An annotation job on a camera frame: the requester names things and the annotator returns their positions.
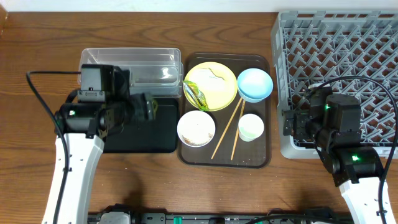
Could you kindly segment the pale green cup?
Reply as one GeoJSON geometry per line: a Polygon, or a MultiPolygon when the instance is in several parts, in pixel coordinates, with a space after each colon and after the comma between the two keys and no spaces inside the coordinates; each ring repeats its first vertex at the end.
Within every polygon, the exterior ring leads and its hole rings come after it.
{"type": "Polygon", "coordinates": [[[243,141],[253,141],[260,137],[263,132],[264,123],[259,116],[255,114],[245,114],[239,119],[238,135],[243,141]]]}

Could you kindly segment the light blue bowl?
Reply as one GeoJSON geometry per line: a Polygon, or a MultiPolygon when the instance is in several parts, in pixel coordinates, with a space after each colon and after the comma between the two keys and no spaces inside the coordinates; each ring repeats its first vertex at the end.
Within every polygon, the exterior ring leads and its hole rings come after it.
{"type": "Polygon", "coordinates": [[[271,76],[259,68],[242,71],[237,79],[240,97],[249,103],[258,103],[268,98],[273,91],[271,76]]]}

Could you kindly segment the green snack wrapper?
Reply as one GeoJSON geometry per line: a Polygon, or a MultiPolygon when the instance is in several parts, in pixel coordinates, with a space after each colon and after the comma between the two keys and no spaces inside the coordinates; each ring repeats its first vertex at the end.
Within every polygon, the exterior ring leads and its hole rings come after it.
{"type": "Polygon", "coordinates": [[[205,95],[202,91],[199,90],[199,87],[196,83],[191,81],[183,81],[183,86],[185,92],[192,99],[193,104],[201,111],[208,111],[209,107],[206,102],[205,95]]]}

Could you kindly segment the white bowl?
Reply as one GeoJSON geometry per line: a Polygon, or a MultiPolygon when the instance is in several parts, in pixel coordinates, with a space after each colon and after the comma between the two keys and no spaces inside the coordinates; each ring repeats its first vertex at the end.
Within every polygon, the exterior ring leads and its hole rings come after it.
{"type": "Polygon", "coordinates": [[[177,135],[181,142],[190,147],[202,147],[208,144],[216,131],[213,118],[204,111],[189,111],[179,120],[177,135]]]}

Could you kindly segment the white tissue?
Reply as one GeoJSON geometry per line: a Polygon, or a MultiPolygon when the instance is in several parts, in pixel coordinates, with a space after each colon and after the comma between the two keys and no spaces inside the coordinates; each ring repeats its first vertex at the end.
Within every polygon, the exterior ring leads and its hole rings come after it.
{"type": "Polygon", "coordinates": [[[210,68],[198,68],[197,69],[197,73],[202,75],[202,76],[204,76],[204,77],[206,77],[206,78],[224,81],[223,77],[217,76],[215,74],[215,72],[212,69],[210,69],[210,68]]]}

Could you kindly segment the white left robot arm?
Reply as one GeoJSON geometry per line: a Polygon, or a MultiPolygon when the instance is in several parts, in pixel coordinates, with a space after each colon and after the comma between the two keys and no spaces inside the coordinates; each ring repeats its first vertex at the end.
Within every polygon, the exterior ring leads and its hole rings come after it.
{"type": "Polygon", "coordinates": [[[157,102],[149,93],[104,102],[74,102],[72,91],[53,114],[56,161],[43,223],[86,223],[96,167],[107,137],[132,121],[155,118],[157,102]]]}

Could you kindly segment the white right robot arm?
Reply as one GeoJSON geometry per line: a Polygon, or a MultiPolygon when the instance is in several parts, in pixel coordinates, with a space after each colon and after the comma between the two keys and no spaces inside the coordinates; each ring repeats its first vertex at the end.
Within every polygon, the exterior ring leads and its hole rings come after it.
{"type": "Polygon", "coordinates": [[[282,112],[285,136],[310,139],[332,175],[355,223],[395,223],[388,187],[379,188],[385,168],[373,147],[360,143],[357,98],[316,94],[310,109],[282,112]]]}

